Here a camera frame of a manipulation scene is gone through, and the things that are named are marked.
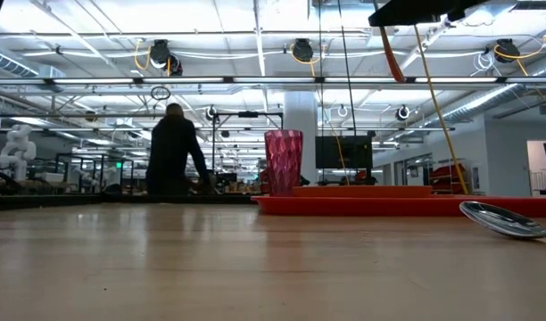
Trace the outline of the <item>long ceiling light bar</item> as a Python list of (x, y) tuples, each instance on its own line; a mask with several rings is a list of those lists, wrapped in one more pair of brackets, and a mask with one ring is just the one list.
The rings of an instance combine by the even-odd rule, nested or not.
[[(546, 77), (431, 77), (439, 84), (546, 84)], [(0, 86), (143, 84), (398, 84), (391, 77), (0, 78)]]

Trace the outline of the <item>person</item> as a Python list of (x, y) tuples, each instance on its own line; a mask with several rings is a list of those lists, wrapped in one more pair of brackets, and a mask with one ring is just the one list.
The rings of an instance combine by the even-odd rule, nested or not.
[(149, 195), (188, 195), (194, 183), (186, 175), (191, 156), (199, 176), (197, 187), (204, 192), (212, 187), (210, 173), (197, 140), (194, 123), (185, 117), (178, 103), (166, 107), (165, 116), (152, 132), (146, 187)]

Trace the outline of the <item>shelf with red bins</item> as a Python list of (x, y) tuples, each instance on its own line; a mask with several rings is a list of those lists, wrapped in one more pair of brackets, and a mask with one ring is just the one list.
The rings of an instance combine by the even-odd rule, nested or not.
[(462, 164), (441, 166), (429, 175), (434, 194), (464, 194), (467, 184), (467, 170)]

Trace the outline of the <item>white robot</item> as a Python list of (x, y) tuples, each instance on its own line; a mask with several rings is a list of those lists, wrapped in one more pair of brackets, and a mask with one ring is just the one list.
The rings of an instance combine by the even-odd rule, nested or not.
[(12, 126), (0, 152), (0, 169), (10, 169), (15, 181), (24, 181), (27, 178), (28, 162), (37, 157), (37, 146), (29, 140), (32, 130), (29, 125)]

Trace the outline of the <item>black monitor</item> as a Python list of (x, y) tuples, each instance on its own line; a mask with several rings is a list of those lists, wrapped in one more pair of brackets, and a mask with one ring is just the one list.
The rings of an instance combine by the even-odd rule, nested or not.
[(317, 136), (317, 169), (371, 169), (372, 140), (369, 136)]

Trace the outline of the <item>red faceted plastic cup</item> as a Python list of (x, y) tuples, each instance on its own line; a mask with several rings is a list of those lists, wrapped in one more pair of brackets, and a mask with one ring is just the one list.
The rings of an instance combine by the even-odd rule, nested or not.
[(301, 184), (303, 133), (294, 129), (265, 133), (269, 189), (272, 196), (290, 195)]

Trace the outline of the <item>black aluminium table frame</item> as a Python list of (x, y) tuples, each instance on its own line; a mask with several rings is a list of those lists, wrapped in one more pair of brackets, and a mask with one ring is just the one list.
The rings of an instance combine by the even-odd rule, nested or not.
[(150, 196), (114, 194), (10, 195), (0, 196), (1, 210), (24, 210), (101, 203), (255, 204), (249, 195)]

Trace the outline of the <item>silver air duct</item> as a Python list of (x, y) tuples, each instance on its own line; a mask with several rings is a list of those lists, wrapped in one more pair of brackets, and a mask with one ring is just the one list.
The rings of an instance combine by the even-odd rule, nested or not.
[(62, 71), (50, 65), (29, 66), (19, 57), (14, 57), (3, 49), (0, 49), (0, 70), (10, 73), (16, 78), (41, 78), (43, 83), (37, 84), (37, 87), (42, 90), (54, 93), (64, 90), (63, 86), (58, 86), (51, 81), (51, 78), (64, 78), (65, 74)]
[(526, 76), (511, 75), (497, 77), (495, 86), (477, 90), (455, 103), (440, 109), (446, 123), (456, 123), (473, 118), (476, 114), (516, 100), (528, 91), (534, 91), (546, 84), (546, 57), (525, 67)]

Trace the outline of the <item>red plastic tray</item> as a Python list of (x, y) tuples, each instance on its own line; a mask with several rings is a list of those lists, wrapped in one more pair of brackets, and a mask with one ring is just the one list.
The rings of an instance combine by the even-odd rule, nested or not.
[(465, 197), (433, 195), (423, 198), (344, 198), (255, 196), (261, 213), (309, 217), (459, 217), (462, 202), (483, 202), (529, 218), (546, 218), (546, 197)]

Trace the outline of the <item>black workstation frame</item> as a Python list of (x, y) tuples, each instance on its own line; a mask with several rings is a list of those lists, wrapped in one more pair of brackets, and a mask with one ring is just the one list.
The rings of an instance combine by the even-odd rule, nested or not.
[(211, 115), (211, 171), (259, 174), (265, 156), (263, 138), (242, 141), (230, 134), (264, 134), (284, 129), (283, 112), (267, 111), (214, 111)]

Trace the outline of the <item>white building column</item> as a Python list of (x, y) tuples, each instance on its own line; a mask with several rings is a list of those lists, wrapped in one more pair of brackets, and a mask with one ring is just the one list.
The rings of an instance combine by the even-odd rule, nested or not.
[(316, 94), (312, 91), (288, 91), (284, 93), (284, 127), (302, 132), (301, 175), (314, 185), (318, 180), (316, 169), (317, 107)]

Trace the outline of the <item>spoon with orange handle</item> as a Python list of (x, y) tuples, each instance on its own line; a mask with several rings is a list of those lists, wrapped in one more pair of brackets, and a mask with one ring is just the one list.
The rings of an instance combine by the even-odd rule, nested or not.
[(546, 226), (513, 211), (483, 202), (462, 202), (459, 210), (480, 226), (519, 240), (546, 238)]

